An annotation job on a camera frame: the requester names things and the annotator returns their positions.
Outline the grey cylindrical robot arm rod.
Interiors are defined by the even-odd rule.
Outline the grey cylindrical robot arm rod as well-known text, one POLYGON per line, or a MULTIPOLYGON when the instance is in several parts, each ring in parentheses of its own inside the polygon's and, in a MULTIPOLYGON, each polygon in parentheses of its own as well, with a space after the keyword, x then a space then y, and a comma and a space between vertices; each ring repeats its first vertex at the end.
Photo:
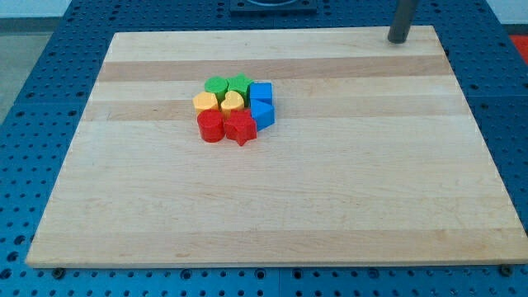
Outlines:
POLYGON ((387 39, 393 44, 403 44, 416 14, 419 0, 398 0, 393 22, 389 28, 387 39))

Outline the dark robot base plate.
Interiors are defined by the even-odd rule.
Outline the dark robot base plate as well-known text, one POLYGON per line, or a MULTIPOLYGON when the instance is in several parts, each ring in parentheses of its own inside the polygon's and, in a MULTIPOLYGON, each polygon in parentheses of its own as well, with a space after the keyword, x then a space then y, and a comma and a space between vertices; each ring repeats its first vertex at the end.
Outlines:
POLYGON ((232 14, 317 11, 317 0, 229 0, 232 14))

